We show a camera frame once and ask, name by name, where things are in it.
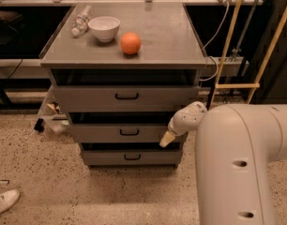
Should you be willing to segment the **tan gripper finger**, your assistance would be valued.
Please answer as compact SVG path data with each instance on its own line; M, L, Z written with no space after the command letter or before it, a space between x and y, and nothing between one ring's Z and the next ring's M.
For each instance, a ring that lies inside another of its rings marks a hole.
M159 145L161 147L166 147L169 143L171 143L173 140L175 139L175 136L173 135L173 133L171 133L169 130L167 130L163 137L160 140Z

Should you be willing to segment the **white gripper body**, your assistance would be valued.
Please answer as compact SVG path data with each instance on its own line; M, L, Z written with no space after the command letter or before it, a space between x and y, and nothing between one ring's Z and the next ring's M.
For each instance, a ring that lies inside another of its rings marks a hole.
M197 127L197 116L189 112L178 111L168 124L168 131L174 136L181 136Z

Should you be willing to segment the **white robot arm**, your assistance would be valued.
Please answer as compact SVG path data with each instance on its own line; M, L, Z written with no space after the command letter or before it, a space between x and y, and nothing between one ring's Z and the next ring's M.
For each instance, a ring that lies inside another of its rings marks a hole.
M267 164L287 159L287 104L196 101L171 118L160 146L196 132L200 225L276 225Z

